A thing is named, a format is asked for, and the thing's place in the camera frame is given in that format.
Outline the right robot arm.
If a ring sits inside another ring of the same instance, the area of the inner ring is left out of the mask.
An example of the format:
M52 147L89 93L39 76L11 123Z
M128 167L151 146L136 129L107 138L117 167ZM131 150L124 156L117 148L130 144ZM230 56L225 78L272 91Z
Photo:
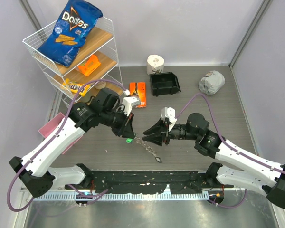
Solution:
M205 181L209 186L245 188L285 209L285 163L261 158L219 136L209 129L209 122L202 114L190 114L185 124L177 124L172 115L165 115L143 134L144 141L159 146L168 145L170 140L193 140L197 152L219 161L206 171Z

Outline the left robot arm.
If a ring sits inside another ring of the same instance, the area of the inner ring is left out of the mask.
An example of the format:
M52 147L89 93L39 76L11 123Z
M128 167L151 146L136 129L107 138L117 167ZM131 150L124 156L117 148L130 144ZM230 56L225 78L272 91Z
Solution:
M90 102L75 103L53 132L32 152L23 158L14 157L10 165L34 198L52 187L71 184L87 189L92 186L92 172L83 164L67 168L52 168L51 164L91 128L105 125L123 138L135 138L132 108L140 99L126 91L123 99L108 88L101 89Z

